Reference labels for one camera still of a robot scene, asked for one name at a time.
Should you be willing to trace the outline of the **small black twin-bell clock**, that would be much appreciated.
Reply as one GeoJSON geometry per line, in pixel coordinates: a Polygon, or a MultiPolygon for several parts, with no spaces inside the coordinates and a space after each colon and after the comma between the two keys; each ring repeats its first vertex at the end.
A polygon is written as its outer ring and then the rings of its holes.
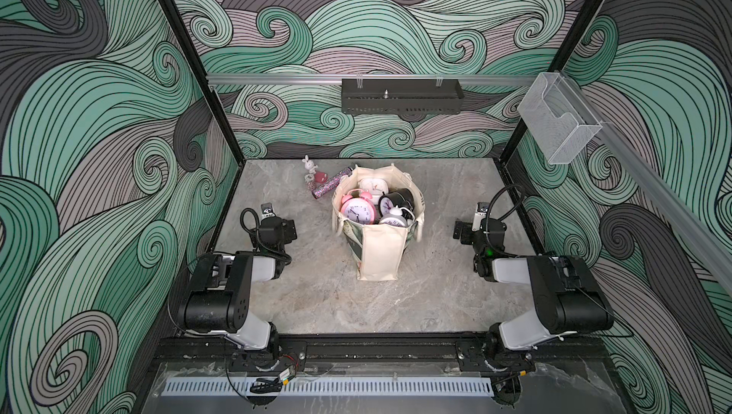
{"type": "Polygon", "coordinates": [[[379,198],[379,212],[381,215],[387,215],[395,207],[405,208],[409,211],[415,210],[414,195],[408,188],[395,189],[379,198]]]}

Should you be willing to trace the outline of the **cream floral canvas bag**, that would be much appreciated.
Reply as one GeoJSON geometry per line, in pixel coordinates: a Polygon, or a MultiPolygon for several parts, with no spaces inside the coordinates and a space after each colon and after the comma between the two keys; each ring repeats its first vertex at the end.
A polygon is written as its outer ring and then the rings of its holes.
{"type": "Polygon", "coordinates": [[[398,278],[398,268],[406,248],[413,241],[421,240],[424,225],[425,201],[419,187],[411,176],[394,165],[373,169],[357,166],[353,174],[345,178],[335,189],[332,198],[333,229],[342,235],[356,261],[358,280],[364,282],[386,282],[398,278]],[[373,198],[377,210],[377,219],[372,225],[360,225],[347,220],[339,213],[342,196],[352,189],[357,189],[363,178],[385,179],[389,192],[395,189],[408,188],[415,199],[415,219],[407,228],[391,225],[380,225],[383,217],[379,212],[379,198],[373,198]]]}

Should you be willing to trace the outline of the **light blue square clock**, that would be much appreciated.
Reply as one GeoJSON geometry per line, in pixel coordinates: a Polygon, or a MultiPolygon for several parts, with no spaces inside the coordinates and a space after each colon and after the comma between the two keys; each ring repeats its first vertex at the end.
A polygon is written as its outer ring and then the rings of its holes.
{"type": "Polygon", "coordinates": [[[358,182],[358,187],[367,191],[373,198],[383,196],[389,192],[387,181],[381,178],[363,178],[358,182]]]}

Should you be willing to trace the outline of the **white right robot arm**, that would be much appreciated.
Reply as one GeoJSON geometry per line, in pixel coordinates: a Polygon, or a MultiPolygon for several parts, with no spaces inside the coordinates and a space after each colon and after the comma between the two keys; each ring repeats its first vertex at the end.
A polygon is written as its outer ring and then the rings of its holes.
{"type": "Polygon", "coordinates": [[[510,256],[503,251],[506,225],[484,218],[456,221],[453,238],[474,251],[474,271],[487,282],[528,286],[532,306],[491,326],[499,351],[524,351],[570,335],[612,328],[615,316],[589,267],[573,256],[510,256]]]}

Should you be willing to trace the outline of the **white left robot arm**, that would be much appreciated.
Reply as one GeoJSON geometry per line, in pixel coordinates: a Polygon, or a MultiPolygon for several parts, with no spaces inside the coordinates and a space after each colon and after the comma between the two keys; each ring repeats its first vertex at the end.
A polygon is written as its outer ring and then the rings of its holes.
{"type": "Polygon", "coordinates": [[[251,290],[257,282],[279,278],[292,262],[285,246],[297,239],[297,229],[293,220],[276,215],[270,204],[263,204],[259,212],[243,209],[239,223],[252,248],[198,257],[187,292],[170,318],[184,333],[219,337],[242,351],[276,360],[280,355],[276,326],[251,313],[251,290]]]}

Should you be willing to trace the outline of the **pink twin-bell alarm clock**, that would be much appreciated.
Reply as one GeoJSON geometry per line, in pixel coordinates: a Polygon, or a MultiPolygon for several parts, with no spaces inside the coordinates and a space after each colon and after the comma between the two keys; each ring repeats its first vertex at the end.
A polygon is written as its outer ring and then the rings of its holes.
{"type": "Polygon", "coordinates": [[[339,213],[360,225],[372,225],[377,219],[373,195],[364,189],[352,189],[341,198],[339,213]]]}

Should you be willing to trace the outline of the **small white round clock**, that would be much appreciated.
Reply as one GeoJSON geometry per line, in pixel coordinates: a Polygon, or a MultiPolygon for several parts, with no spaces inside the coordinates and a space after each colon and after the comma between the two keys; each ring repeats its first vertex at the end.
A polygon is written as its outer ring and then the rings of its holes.
{"type": "Polygon", "coordinates": [[[411,225],[411,221],[413,221],[414,219],[415,215],[410,209],[396,206],[391,208],[379,220],[379,224],[407,228],[411,225]]]}

